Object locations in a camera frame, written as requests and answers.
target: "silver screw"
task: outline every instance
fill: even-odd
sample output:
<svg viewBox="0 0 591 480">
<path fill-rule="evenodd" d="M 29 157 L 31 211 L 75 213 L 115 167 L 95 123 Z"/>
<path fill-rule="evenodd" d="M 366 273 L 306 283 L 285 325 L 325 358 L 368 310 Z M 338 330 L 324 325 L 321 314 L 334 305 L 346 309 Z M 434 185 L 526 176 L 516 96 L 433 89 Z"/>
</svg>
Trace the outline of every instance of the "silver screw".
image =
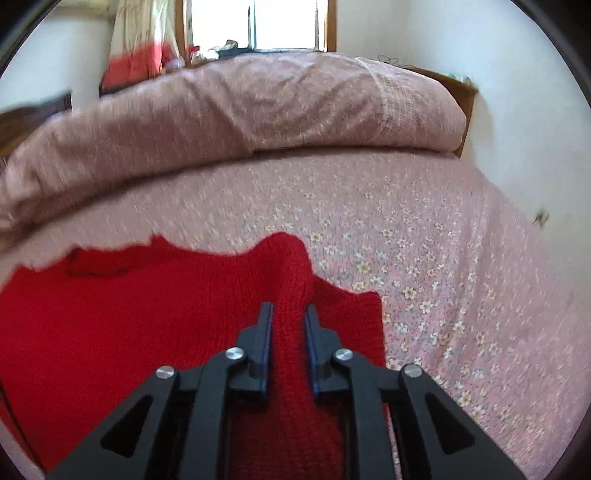
<svg viewBox="0 0 591 480">
<path fill-rule="evenodd" d="M 418 365 L 410 364 L 404 367 L 404 373 L 408 375 L 410 378 L 417 378 L 421 376 L 423 370 Z"/>
<path fill-rule="evenodd" d="M 244 356 L 244 350 L 239 346 L 233 346 L 226 350 L 226 357 L 230 360 L 240 360 Z"/>
<path fill-rule="evenodd" d="M 174 375 L 174 368 L 170 365 L 163 365 L 156 370 L 156 377 L 162 380 L 168 380 Z"/>
<path fill-rule="evenodd" d="M 349 350 L 348 348 L 339 348 L 335 352 L 335 358 L 337 360 L 341 360 L 343 362 L 346 362 L 347 360 L 351 360 L 353 358 L 353 352 L 351 350 Z"/>
</svg>

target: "folded red garment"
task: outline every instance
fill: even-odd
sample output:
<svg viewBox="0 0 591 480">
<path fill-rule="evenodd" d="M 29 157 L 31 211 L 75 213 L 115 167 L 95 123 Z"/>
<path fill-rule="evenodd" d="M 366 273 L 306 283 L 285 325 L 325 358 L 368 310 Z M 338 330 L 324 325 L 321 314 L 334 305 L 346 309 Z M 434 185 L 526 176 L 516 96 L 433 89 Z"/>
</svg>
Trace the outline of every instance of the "folded red garment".
<svg viewBox="0 0 591 480">
<path fill-rule="evenodd" d="M 284 233 L 235 256 L 155 237 L 121 251 L 75 249 L 39 272 L 19 268 L 0 294 L 0 378 L 42 467 L 158 366 L 192 368 L 232 346 L 263 301 L 275 304 L 269 407 L 238 416 L 232 478 L 340 478 L 342 439 L 334 412 L 312 399 L 303 314 L 314 303 L 344 346 L 383 365 L 381 302 L 315 277 L 305 246 Z"/>
</svg>

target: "window pane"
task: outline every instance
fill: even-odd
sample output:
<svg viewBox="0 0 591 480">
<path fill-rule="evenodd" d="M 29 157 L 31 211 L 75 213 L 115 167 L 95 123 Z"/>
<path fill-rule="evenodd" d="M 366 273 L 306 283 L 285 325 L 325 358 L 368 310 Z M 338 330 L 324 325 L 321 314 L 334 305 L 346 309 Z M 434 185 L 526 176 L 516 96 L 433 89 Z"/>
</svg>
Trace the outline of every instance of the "window pane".
<svg viewBox="0 0 591 480">
<path fill-rule="evenodd" d="M 314 48 L 316 0 L 256 0 L 255 6 L 257 48 Z"/>
<path fill-rule="evenodd" d="M 193 45 L 201 50 L 236 40 L 248 46 L 248 0 L 192 0 Z"/>
</svg>

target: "bed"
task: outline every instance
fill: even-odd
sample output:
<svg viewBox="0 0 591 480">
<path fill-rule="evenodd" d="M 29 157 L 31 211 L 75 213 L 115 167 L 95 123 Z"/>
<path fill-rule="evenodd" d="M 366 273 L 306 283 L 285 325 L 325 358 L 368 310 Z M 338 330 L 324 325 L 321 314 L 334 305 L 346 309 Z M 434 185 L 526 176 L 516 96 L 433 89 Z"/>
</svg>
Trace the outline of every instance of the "bed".
<svg viewBox="0 0 591 480">
<path fill-rule="evenodd" d="M 591 401 L 591 333 L 530 221 L 452 153 L 465 133 L 440 83 L 340 55 L 244 56 L 146 82 L 53 118 L 11 157 L 0 279 L 75 245 L 158 233 L 233 252 L 293 233 L 319 276 L 381 295 L 389 368 L 421 365 L 542 480 Z M 6 428 L 0 441 L 42 477 Z"/>
</svg>

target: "pink floral bed sheet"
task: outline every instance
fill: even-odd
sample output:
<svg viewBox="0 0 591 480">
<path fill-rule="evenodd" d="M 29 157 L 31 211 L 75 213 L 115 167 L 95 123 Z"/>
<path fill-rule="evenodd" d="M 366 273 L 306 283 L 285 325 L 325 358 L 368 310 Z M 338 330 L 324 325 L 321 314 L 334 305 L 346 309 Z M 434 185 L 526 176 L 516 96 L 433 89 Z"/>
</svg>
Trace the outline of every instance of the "pink floral bed sheet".
<svg viewBox="0 0 591 480">
<path fill-rule="evenodd" d="M 450 155 L 308 149 L 150 180 L 43 226 L 0 258 L 0 278 L 74 245 L 159 233 L 228 252 L 276 231 L 306 242 L 318 275 L 380 293 L 389 368 L 421 365 L 529 479 L 545 477 L 591 400 L 591 332 L 534 228 Z"/>
</svg>

